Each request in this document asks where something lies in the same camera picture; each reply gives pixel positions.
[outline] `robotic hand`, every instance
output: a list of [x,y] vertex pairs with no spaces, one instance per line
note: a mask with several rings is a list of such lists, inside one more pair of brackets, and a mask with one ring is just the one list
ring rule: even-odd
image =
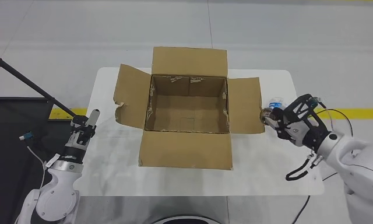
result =
[[30,224],[34,209],[46,221],[74,222],[80,196],[73,189],[73,183],[82,176],[83,158],[95,133],[99,115],[96,109],[89,118],[83,115],[73,118],[71,136],[63,154],[56,154],[46,164],[46,167],[50,167],[48,172],[52,174],[51,182],[41,189],[30,191],[24,200],[18,224]]
[[286,180],[297,180],[307,171],[299,173],[312,159],[310,169],[324,160],[334,168],[344,181],[344,193],[353,224],[373,223],[373,146],[340,132],[328,131],[314,109],[317,105],[326,108],[317,97],[305,94],[297,98],[284,110],[275,107],[262,110],[261,119],[277,132],[281,139],[295,146],[306,146],[312,150],[305,163],[286,176]]

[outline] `metal rod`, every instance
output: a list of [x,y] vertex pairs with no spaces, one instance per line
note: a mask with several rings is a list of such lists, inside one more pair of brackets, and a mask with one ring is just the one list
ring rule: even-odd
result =
[[66,111],[70,116],[74,117],[76,115],[74,112],[72,112],[66,106],[64,106],[62,103],[60,103],[59,101],[57,101],[54,97],[52,97],[49,93],[47,93],[44,90],[42,90],[42,88],[40,88],[39,86],[37,86],[34,82],[30,81],[27,77],[23,76],[20,72],[18,72],[12,66],[10,66],[9,64],[7,64],[4,60],[2,60],[2,58],[0,58],[0,67],[2,67],[3,69],[7,70],[10,74],[12,74],[16,78],[20,79],[23,83],[25,83],[26,85],[30,86],[36,92],[38,92],[39,94],[41,94],[44,97],[46,97],[49,101],[51,101],[54,104],[56,104],[59,108],[61,108],[64,111]]

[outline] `black cable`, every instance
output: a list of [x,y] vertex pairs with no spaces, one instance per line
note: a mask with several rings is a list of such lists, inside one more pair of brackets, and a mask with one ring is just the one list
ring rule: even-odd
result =
[[286,181],[294,181],[294,180],[298,180],[298,179],[303,178],[304,176],[306,176],[308,174],[308,171],[304,171],[304,172],[302,172],[298,176],[291,177],[296,172],[299,172],[300,170],[304,169],[306,167],[306,165],[308,164],[308,162],[309,162],[309,159],[307,158],[304,161],[304,163],[303,163],[302,166],[300,166],[298,169],[293,170],[292,172],[289,172],[289,174],[287,174],[286,177],[285,177]]
[[[325,180],[327,180],[328,178],[330,178],[330,177],[332,177],[332,176],[334,176],[334,175],[336,175],[336,174],[338,174],[338,172],[335,172],[334,174],[331,174],[330,176],[327,176],[327,178],[323,179],[322,181],[325,181]],[[301,216],[303,210],[304,210],[305,207],[307,206],[310,197],[311,197],[310,195],[307,197],[307,200],[305,201],[303,207],[301,208],[301,210],[299,211],[299,213],[297,214],[297,216],[295,217],[294,221],[293,221],[291,224],[295,224],[295,223],[298,221],[298,218]]]
[[322,111],[317,112],[316,114],[323,113],[324,111],[335,111],[335,112],[338,112],[339,114],[343,115],[344,118],[347,120],[347,122],[349,122],[350,131],[351,131],[351,136],[352,136],[352,137],[354,136],[354,131],[353,131],[353,129],[352,129],[352,124],[351,124],[349,118],[348,118],[345,114],[343,114],[343,112],[341,112],[341,111],[339,111],[339,110],[336,110],[336,109],[324,109],[324,110],[322,110]]
[[301,208],[301,210],[299,211],[298,215],[295,217],[294,221],[291,224],[295,224],[298,221],[298,218],[302,214],[302,212],[305,209],[305,207],[307,206],[310,197],[311,197],[310,195],[307,197],[307,200],[305,201],[303,207]]

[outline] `blue connector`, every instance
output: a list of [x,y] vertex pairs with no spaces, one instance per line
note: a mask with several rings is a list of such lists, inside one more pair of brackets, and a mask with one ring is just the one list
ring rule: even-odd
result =
[[28,132],[28,133],[24,134],[23,136],[20,136],[19,139],[21,141],[24,141],[25,139],[30,139],[32,137],[34,137],[34,134],[32,134],[32,132]]

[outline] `table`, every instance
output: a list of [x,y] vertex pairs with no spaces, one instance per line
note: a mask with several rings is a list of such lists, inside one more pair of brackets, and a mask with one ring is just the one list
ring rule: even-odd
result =
[[[141,68],[150,73],[150,68]],[[323,183],[318,168],[301,180],[285,175],[298,168],[309,154],[277,138],[266,127],[263,134],[232,134],[233,170],[139,167],[142,130],[115,122],[112,97],[119,68],[101,68],[96,77],[87,114],[101,111],[96,135],[83,164],[83,176],[74,188],[85,196],[233,196],[318,195]],[[259,77],[262,105],[280,96],[291,103],[297,96],[289,72],[284,70],[229,69],[229,78]]]

